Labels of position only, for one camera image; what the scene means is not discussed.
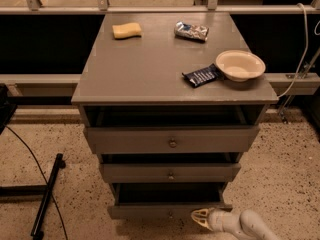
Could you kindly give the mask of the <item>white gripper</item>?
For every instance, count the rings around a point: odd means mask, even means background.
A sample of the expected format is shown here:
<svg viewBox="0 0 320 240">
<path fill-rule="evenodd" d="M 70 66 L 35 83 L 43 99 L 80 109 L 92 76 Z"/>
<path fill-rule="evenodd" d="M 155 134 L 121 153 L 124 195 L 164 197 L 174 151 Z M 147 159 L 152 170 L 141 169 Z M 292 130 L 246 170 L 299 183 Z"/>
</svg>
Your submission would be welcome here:
<svg viewBox="0 0 320 240">
<path fill-rule="evenodd" d="M 203 208 L 191 212 L 191 218 L 200 226 L 213 232 L 230 233 L 238 240 L 248 240 L 241 227 L 240 216 L 218 209 Z"/>
</svg>

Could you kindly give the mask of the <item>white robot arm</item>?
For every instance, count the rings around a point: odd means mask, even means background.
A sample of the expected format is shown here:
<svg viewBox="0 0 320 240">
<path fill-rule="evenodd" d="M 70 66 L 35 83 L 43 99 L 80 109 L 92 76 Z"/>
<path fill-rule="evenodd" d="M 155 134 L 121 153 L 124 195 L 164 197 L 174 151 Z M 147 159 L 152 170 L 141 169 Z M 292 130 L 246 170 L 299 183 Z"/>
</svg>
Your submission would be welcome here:
<svg viewBox="0 0 320 240">
<path fill-rule="evenodd" d="M 194 222 L 213 232 L 224 232 L 238 240 L 281 240 L 253 210 L 241 213 L 217 208 L 204 208 L 191 212 Z"/>
</svg>

